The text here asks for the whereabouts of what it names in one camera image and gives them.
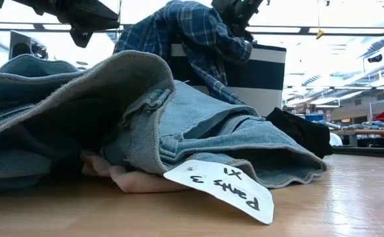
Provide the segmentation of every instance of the pink fabric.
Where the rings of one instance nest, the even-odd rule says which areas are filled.
[[[126,193],[155,193],[187,190],[189,187],[155,174],[141,171],[126,172],[124,167],[111,165],[106,159],[90,151],[82,151],[83,174],[109,177]]]

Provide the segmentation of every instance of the blue plaid shirt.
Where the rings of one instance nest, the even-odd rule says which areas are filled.
[[[212,97],[232,104],[244,104],[227,87],[224,62],[247,62],[252,44],[235,38],[214,9],[195,1],[170,1],[151,16],[124,30],[116,42],[114,53],[145,51],[168,61],[171,43],[178,40],[192,69],[204,81]]]

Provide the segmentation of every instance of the wooden table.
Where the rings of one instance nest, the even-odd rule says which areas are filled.
[[[384,158],[325,160],[329,174],[312,184],[272,190],[271,226],[198,191],[132,195],[89,181],[0,194],[0,237],[384,236]]]
[[[384,129],[351,129],[351,130],[332,130],[332,133],[335,133],[339,136],[349,136],[350,145],[353,147],[357,147],[357,135],[359,134],[378,134],[384,135]]]

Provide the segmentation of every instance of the black fabric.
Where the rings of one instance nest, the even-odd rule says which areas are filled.
[[[266,117],[266,120],[319,158],[332,155],[333,150],[329,144],[328,127],[307,121],[278,108],[275,108]]]

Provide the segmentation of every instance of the denim pants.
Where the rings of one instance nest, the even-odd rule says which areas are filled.
[[[327,170],[252,107],[173,80],[156,55],[123,51],[83,72],[21,55],[0,68],[0,191],[80,172],[81,149],[155,174],[187,159],[225,163],[269,188]]]

